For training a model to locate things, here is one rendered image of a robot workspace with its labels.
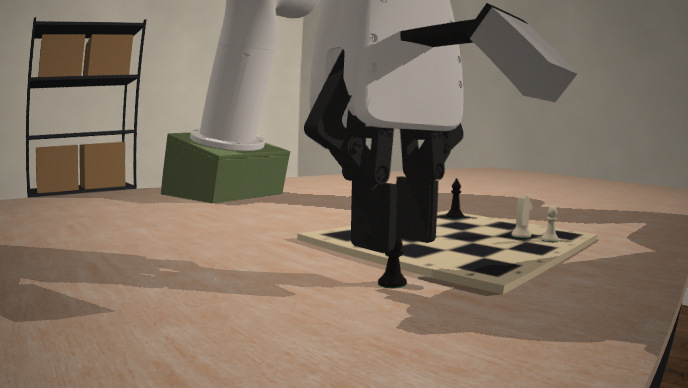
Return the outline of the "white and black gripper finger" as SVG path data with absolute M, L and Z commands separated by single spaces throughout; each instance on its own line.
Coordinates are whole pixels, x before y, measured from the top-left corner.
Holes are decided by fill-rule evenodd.
M 461 123 L 451 131 L 400 129 L 406 177 L 397 177 L 396 181 L 397 237 L 424 243 L 436 239 L 437 180 L 443 178 L 444 163 L 463 136 Z M 418 140 L 424 140 L 420 148 Z
M 386 183 L 394 128 L 366 126 L 349 109 L 344 127 L 342 117 L 351 99 L 343 78 L 344 55 L 343 49 L 305 122 L 304 132 L 330 151 L 342 167 L 343 177 L 352 181 L 351 243 L 389 253 L 395 248 L 396 238 L 397 184 Z M 371 151 L 366 138 L 372 138 Z

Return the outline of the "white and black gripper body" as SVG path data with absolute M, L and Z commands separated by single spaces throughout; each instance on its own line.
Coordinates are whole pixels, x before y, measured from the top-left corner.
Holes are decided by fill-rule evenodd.
M 349 109 L 366 126 L 455 129 L 463 116 L 459 44 L 431 47 L 401 41 L 400 35 L 452 22 L 450 0 L 323 0 L 310 112 L 344 49 L 343 78 L 352 96 L 342 117 L 345 127 Z

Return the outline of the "white pawn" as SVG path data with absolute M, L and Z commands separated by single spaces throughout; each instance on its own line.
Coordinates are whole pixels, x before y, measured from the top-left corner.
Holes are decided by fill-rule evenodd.
M 555 221 L 557 215 L 557 209 L 555 207 L 550 207 L 548 209 L 548 225 L 545 234 L 541 237 L 544 242 L 558 242 L 558 236 L 555 233 Z

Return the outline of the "black pawn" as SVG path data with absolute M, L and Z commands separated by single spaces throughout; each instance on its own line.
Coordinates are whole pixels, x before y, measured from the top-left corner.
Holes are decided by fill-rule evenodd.
M 378 285 L 384 288 L 401 288 L 406 286 L 407 280 L 401 273 L 399 257 L 403 255 L 403 243 L 399 237 L 395 238 L 395 248 L 388 256 L 385 273 L 378 279 Z

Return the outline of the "black bishop chess piece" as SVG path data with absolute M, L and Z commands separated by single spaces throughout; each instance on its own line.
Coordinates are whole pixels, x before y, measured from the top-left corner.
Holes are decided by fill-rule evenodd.
M 460 200 L 459 200 L 459 194 L 461 193 L 460 191 L 461 185 L 456 178 L 454 183 L 452 184 L 452 191 L 453 193 L 453 198 L 452 198 L 452 204 L 451 204 L 451 209 L 450 211 L 446 214 L 447 218 L 452 218 L 452 219 L 461 219 L 464 218 L 464 214 L 460 210 Z

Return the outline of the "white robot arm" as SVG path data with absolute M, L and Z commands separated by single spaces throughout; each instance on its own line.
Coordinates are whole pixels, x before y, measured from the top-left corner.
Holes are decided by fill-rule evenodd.
M 201 127 L 191 131 L 192 141 L 234 151 L 264 148 L 257 130 L 278 39 L 276 15 L 301 18 L 320 1 L 226 0 Z M 400 35 L 431 47 L 475 43 L 527 97 L 556 102 L 577 75 L 529 24 L 488 3 L 476 19 Z

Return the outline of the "chessboard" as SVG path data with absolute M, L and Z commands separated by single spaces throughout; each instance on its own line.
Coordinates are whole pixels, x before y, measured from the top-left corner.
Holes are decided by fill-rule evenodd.
M 499 294 L 518 287 L 597 240 L 597 234 L 555 228 L 558 242 L 544 242 L 547 226 L 528 224 L 530 238 L 512 237 L 516 221 L 437 212 L 436 239 L 400 238 L 401 270 Z M 297 240 L 387 266 L 383 253 L 351 243 L 351 226 L 297 233 Z

